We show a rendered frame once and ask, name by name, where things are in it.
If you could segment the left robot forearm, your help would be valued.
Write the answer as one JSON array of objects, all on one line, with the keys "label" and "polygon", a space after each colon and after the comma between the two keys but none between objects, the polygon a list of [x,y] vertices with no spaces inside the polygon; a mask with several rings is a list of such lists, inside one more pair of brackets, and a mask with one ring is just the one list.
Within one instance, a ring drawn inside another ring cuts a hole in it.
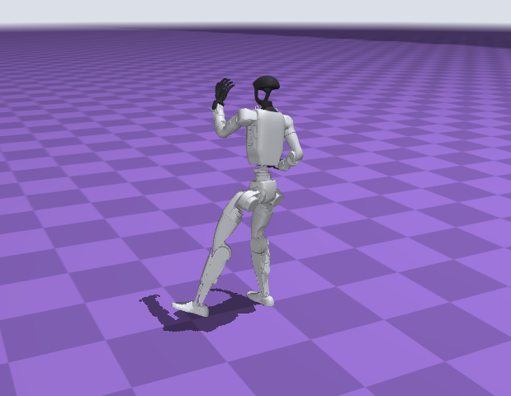
[{"label": "left robot forearm", "polygon": [[[211,108],[212,110],[212,108]],[[217,104],[217,107],[213,111],[214,116],[214,129],[217,134],[219,134],[223,129],[223,124],[226,124],[225,121],[225,113],[223,111],[223,106],[221,104]],[[222,124],[223,123],[223,124]]]}]

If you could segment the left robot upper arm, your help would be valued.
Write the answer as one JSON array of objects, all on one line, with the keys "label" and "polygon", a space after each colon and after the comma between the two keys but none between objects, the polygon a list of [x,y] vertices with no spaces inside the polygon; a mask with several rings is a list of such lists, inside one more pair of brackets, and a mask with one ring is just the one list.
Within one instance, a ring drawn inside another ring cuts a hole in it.
[{"label": "left robot upper arm", "polygon": [[241,128],[242,126],[249,126],[257,120],[256,111],[251,111],[247,108],[240,109],[236,112],[226,124],[223,124],[222,131],[217,134],[221,138],[229,138],[232,133]]}]

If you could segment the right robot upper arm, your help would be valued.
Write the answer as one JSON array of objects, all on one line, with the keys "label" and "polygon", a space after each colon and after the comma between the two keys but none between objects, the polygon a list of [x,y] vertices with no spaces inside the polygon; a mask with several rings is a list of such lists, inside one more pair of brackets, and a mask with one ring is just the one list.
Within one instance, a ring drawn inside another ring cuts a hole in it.
[{"label": "right robot upper arm", "polygon": [[303,151],[300,147],[298,137],[294,129],[294,123],[290,116],[284,115],[285,118],[285,140],[290,146],[291,150],[288,152],[288,158],[292,161],[301,160],[304,156]]}]

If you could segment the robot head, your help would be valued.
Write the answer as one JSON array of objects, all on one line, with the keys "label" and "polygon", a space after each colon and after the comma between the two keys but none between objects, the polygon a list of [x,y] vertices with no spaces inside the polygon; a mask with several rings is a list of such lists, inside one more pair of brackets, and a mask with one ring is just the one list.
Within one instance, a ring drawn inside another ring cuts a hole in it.
[{"label": "robot head", "polygon": [[[277,112],[273,108],[272,102],[268,101],[268,98],[269,98],[272,90],[279,89],[279,87],[280,87],[279,82],[272,76],[262,76],[253,82],[253,86],[254,86],[255,100],[259,105],[261,105],[261,107],[262,107],[261,109]],[[258,90],[262,90],[266,93],[264,100],[260,100],[258,98]]]}]

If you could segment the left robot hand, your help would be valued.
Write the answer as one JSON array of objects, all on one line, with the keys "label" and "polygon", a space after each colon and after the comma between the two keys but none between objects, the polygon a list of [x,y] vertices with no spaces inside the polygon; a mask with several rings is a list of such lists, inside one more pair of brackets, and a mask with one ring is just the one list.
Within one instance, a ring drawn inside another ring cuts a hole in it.
[{"label": "left robot hand", "polygon": [[[230,81],[230,79],[227,79],[227,78],[224,78],[222,79],[220,82],[218,82],[215,86],[215,98],[216,100],[214,100],[213,102],[213,106],[212,106],[212,110],[215,110],[216,107],[217,107],[217,104],[221,104],[223,107],[224,107],[224,103],[223,101],[225,100],[225,98],[227,97],[227,94],[229,92],[229,90],[234,87],[235,85],[231,85],[229,86],[231,83],[233,82],[228,82]],[[227,83],[227,84],[226,84]],[[226,84],[226,85],[225,85]],[[228,87],[229,86],[229,87]],[[228,87],[228,88],[227,88]],[[227,90],[226,90],[227,89]]]}]

